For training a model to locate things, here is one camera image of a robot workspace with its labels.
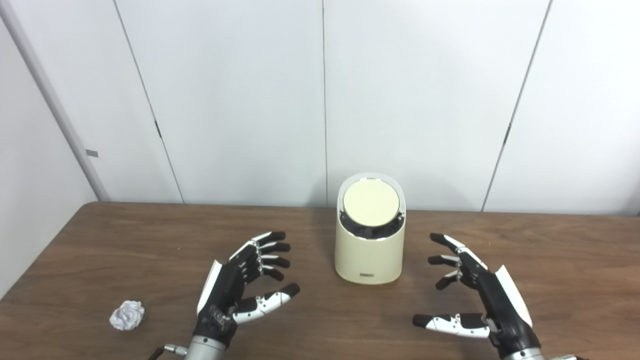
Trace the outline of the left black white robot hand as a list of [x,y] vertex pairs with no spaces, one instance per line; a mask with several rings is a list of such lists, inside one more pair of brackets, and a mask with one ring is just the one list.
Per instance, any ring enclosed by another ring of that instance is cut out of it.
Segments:
[[244,297],[246,287],[262,276],[283,281],[279,270],[291,266],[279,256],[287,253],[284,231],[270,231],[247,240],[226,262],[213,262],[196,306],[197,320],[192,335],[206,344],[228,349],[238,326],[255,321],[285,305],[301,291],[297,283],[263,295]]

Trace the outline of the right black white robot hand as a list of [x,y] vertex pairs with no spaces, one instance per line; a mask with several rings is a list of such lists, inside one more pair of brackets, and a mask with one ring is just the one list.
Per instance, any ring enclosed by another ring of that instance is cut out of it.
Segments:
[[501,360],[543,360],[542,345],[533,330],[528,306],[505,266],[496,271],[465,244],[446,234],[429,238],[454,255],[428,257],[431,265],[448,265],[455,270],[442,276],[435,287],[441,291],[453,283],[475,290],[483,313],[415,314],[413,325],[425,330],[466,338],[487,338]]

